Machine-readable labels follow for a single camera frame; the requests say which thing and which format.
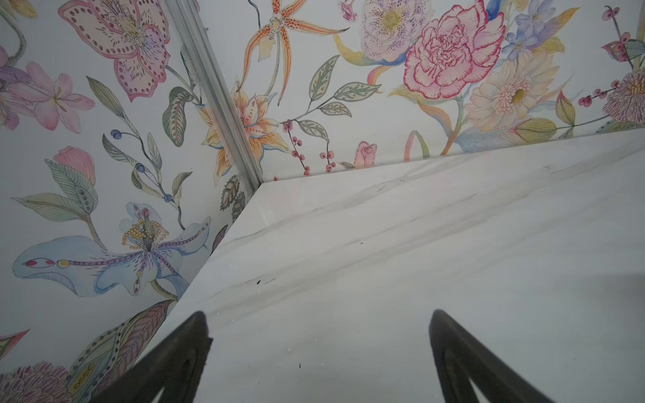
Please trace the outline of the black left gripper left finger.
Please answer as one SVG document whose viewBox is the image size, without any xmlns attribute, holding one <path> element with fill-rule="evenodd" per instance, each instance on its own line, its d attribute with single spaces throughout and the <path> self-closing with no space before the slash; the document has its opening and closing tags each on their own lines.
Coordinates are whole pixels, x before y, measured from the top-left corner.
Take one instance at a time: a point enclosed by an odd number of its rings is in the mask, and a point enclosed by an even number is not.
<svg viewBox="0 0 645 403">
<path fill-rule="evenodd" d="M 194 312 L 94 402 L 192 402 L 213 339 L 204 312 Z"/>
</svg>

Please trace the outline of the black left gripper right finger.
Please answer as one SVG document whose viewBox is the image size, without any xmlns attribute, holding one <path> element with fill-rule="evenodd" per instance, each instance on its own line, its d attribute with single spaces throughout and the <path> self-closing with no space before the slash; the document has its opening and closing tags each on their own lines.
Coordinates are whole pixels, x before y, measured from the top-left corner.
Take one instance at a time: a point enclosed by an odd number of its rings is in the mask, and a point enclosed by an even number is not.
<svg viewBox="0 0 645 403">
<path fill-rule="evenodd" d="M 477 402 L 476 391 L 490 402 L 551 401 L 447 312 L 433 312 L 428 335 L 445 401 Z"/>
</svg>

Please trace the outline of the aluminium corner frame post left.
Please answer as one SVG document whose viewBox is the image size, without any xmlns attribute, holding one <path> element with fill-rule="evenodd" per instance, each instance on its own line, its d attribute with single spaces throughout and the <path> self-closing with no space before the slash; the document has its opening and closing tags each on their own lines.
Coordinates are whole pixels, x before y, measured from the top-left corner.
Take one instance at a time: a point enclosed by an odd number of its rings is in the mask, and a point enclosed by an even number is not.
<svg viewBox="0 0 645 403">
<path fill-rule="evenodd" d="M 186 45 L 187 58 L 195 67 L 208 107 L 223 130 L 223 147 L 237 167 L 246 188 L 256 192 L 263 183 L 260 166 L 246 138 L 245 128 L 223 79 L 197 7 L 192 1 L 185 0 L 170 0 L 166 7 L 182 43 Z"/>
</svg>

